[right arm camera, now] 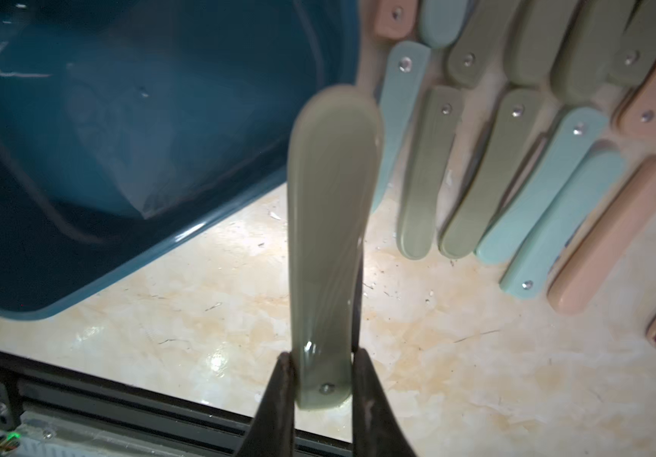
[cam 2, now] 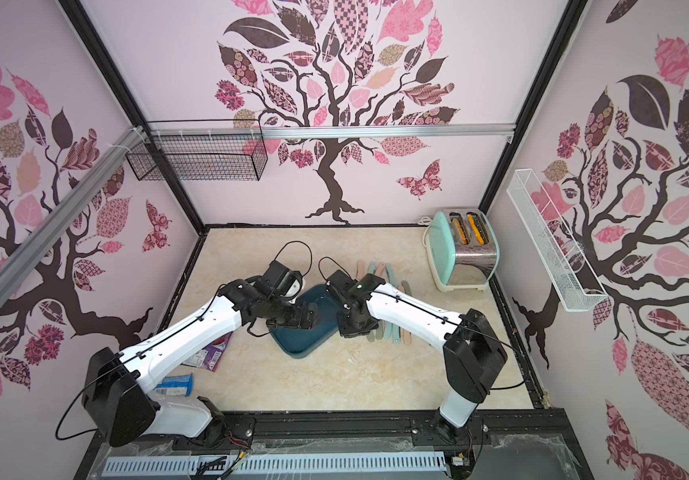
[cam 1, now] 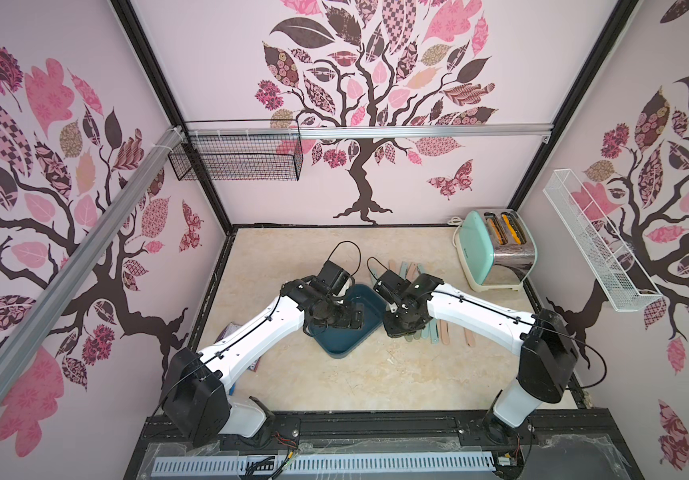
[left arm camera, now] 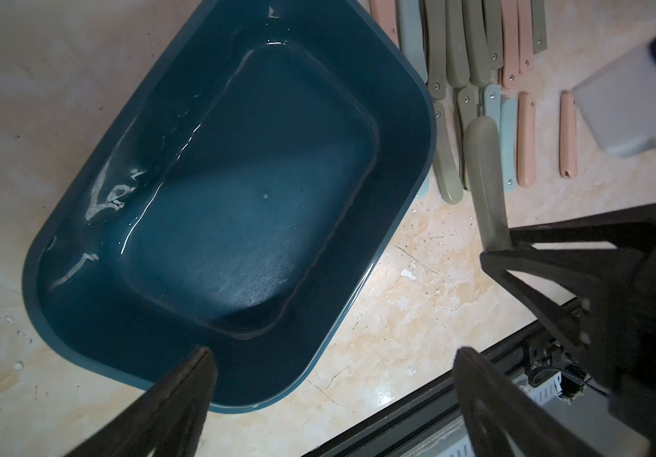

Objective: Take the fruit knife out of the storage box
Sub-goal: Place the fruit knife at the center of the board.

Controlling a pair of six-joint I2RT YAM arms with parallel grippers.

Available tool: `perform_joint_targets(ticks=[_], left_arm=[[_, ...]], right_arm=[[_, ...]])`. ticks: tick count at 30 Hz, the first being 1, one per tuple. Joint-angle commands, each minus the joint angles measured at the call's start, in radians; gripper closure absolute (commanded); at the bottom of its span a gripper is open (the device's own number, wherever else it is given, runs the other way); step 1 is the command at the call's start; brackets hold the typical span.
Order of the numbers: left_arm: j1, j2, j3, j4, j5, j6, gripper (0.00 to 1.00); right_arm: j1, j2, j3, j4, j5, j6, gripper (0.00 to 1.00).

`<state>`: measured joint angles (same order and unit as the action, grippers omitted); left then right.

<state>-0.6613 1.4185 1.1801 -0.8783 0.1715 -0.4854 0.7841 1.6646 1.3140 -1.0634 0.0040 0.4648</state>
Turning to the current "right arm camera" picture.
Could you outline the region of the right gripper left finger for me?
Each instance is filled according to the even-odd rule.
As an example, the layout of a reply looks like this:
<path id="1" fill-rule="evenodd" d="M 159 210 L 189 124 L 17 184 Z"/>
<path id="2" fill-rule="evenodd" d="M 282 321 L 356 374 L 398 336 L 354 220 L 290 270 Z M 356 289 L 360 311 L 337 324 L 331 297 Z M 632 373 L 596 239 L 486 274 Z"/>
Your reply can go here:
<path id="1" fill-rule="evenodd" d="M 291 457 L 295 449 L 295 367 L 282 352 L 236 457 Z"/>

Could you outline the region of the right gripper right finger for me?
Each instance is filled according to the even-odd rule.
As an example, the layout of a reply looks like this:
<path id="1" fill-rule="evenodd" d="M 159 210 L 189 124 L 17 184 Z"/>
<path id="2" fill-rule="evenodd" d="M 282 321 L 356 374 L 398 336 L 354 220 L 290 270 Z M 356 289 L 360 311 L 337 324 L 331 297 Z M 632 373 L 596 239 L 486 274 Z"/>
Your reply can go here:
<path id="1" fill-rule="evenodd" d="M 364 348 L 354 354 L 352 383 L 353 455 L 415 456 Z"/>

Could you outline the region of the pink knife row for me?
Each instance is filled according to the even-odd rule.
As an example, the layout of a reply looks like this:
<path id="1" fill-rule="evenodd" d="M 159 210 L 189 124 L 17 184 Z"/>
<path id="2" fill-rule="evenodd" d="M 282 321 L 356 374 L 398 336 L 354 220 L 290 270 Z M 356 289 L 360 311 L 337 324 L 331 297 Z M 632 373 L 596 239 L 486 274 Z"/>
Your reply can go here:
<path id="1" fill-rule="evenodd" d="M 417 20 L 417 0 L 379 0 L 373 32 L 380 38 L 401 40 L 413 31 Z"/>
<path id="2" fill-rule="evenodd" d="M 656 215 L 656 156 L 646 158 L 611 201 L 549 289 L 552 309 L 584 312 L 639 232 Z"/>

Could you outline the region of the olive knife row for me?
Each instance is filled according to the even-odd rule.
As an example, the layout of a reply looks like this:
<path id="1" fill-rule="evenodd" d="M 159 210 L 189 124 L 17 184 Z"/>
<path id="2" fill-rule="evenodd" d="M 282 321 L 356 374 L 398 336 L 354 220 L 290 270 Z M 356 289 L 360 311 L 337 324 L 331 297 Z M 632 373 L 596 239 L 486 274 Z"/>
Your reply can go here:
<path id="1" fill-rule="evenodd" d="M 503 61 L 511 83 L 537 86 L 550 75 L 577 5 L 577 1 L 571 0 L 521 3 Z"/>
<path id="2" fill-rule="evenodd" d="M 474 2 L 474 11 L 445 61 L 445 74 L 453 85 L 474 89 L 479 84 L 520 5 L 520 0 Z"/>
<path id="3" fill-rule="evenodd" d="M 592 99 L 608 76 L 634 8 L 632 0 L 581 3 L 552 70 L 558 100 L 580 105 Z"/>

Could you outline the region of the pale olive fruit knife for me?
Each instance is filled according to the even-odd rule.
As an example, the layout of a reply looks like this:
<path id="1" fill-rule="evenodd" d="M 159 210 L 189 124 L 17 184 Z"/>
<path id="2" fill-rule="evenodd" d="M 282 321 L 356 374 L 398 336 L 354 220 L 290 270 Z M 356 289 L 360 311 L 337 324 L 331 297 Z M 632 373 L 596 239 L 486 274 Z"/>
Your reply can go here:
<path id="1" fill-rule="evenodd" d="M 397 247 L 410 260 L 424 258 L 432 247 L 438 194 L 463 109 L 461 91 L 450 86 L 431 87 L 422 100 L 396 230 Z"/>

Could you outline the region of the teal plastic storage box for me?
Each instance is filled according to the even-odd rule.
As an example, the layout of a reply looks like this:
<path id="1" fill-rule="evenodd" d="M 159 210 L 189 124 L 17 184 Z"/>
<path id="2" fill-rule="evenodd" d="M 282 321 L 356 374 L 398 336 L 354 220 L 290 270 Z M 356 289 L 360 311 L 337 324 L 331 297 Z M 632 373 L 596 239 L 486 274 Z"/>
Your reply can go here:
<path id="1" fill-rule="evenodd" d="M 354 1 L 0 1 L 0 317 L 42 320 L 282 184 Z"/>

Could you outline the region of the pale mint fruit knife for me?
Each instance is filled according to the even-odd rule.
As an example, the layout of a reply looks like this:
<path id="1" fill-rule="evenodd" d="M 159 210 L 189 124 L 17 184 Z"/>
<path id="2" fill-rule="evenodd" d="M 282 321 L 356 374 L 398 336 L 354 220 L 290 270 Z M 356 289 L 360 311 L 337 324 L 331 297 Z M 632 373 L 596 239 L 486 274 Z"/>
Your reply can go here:
<path id="1" fill-rule="evenodd" d="M 378 99 L 384 141 L 372 211 L 380 206 L 392 179 L 430 60 L 429 47 L 409 40 L 397 43 L 388 54 Z"/>

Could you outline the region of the teal knife row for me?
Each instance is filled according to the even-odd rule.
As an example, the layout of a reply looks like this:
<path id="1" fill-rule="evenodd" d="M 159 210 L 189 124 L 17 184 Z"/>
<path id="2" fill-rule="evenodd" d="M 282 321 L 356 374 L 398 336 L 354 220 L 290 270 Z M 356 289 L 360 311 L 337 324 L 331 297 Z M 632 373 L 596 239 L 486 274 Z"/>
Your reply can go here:
<path id="1" fill-rule="evenodd" d="M 626 159 L 615 144 L 592 149 L 520 247 L 499 283 L 501 291 L 523 300 L 544 291 L 567 243 L 625 169 Z"/>
<path id="2" fill-rule="evenodd" d="M 468 13 L 469 0 L 423 0 L 419 11 L 419 36 L 431 49 L 455 43 Z"/>

